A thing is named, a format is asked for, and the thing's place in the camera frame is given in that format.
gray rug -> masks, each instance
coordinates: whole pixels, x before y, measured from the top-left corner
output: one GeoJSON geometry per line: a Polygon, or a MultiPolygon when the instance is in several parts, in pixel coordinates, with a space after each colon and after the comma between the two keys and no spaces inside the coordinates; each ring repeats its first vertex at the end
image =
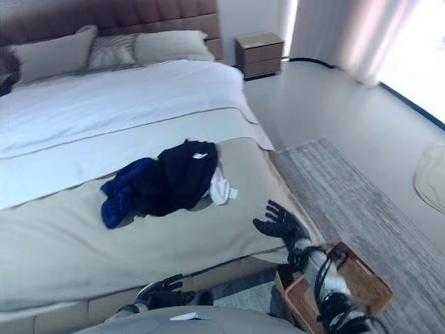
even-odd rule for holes
{"type": "Polygon", "coordinates": [[[392,288],[391,333],[445,333],[445,257],[326,139],[271,154],[327,241],[348,244],[392,288]]]}

woven basket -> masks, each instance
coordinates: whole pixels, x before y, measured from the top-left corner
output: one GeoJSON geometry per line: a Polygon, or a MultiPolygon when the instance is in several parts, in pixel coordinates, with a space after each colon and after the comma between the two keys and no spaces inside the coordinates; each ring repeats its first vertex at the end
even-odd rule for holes
{"type": "MultiPolygon", "coordinates": [[[[345,279],[358,310],[371,314],[384,310],[393,296],[392,290],[347,245],[339,243],[336,246],[347,254],[337,261],[337,272],[345,279]]],[[[282,291],[281,288],[284,301],[308,333],[324,334],[323,325],[316,320],[318,308],[312,288],[302,276],[296,275],[294,278],[295,281],[286,290],[282,291]]]]}

white label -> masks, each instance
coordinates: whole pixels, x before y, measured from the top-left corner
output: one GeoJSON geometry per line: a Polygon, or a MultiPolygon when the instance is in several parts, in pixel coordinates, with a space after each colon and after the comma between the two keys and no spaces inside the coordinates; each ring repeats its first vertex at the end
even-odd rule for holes
{"type": "Polygon", "coordinates": [[[230,188],[229,198],[231,198],[232,200],[236,200],[237,197],[238,197],[238,189],[230,188]]]}
{"type": "Polygon", "coordinates": [[[202,159],[202,158],[204,158],[206,155],[208,155],[208,153],[206,153],[206,154],[195,153],[195,154],[193,155],[193,158],[194,158],[194,159],[202,159]]]}
{"type": "Polygon", "coordinates": [[[172,321],[184,321],[184,320],[210,320],[210,318],[206,315],[198,314],[197,312],[186,313],[184,315],[178,315],[177,317],[170,318],[172,321]]]}

black robotic glove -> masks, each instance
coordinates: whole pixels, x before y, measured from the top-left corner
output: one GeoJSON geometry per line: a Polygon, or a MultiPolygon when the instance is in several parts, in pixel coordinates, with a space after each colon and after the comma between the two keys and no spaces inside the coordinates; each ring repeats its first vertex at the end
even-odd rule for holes
{"type": "Polygon", "coordinates": [[[173,291],[182,287],[182,282],[177,282],[182,277],[179,274],[146,286],[139,291],[135,303],[144,303],[149,309],[188,305],[195,298],[194,291],[173,291]]]}
{"type": "Polygon", "coordinates": [[[288,262],[291,266],[301,267],[302,250],[295,249],[295,242],[301,239],[311,240],[307,228],[289,211],[273,200],[266,206],[267,221],[254,219],[258,231],[269,237],[282,238],[289,251],[288,262]]]}

pillow sham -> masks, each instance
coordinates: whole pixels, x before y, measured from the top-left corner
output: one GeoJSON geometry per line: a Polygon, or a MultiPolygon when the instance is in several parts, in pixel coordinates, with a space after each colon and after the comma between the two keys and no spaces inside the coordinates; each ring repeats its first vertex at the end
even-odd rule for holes
{"type": "Polygon", "coordinates": [[[74,35],[25,45],[13,45],[18,57],[22,78],[20,84],[52,77],[58,74],[82,71],[88,64],[96,26],[84,26],[74,35]]]}
{"type": "Polygon", "coordinates": [[[192,30],[143,33],[136,37],[134,55],[141,65],[175,59],[214,61],[205,38],[207,34],[192,30]]]}
{"type": "Polygon", "coordinates": [[[135,38],[136,34],[95,38],[92,43],[88,68],[90,70],[101,70],[131,67],[137,64],[133,55],[135,38]]]}

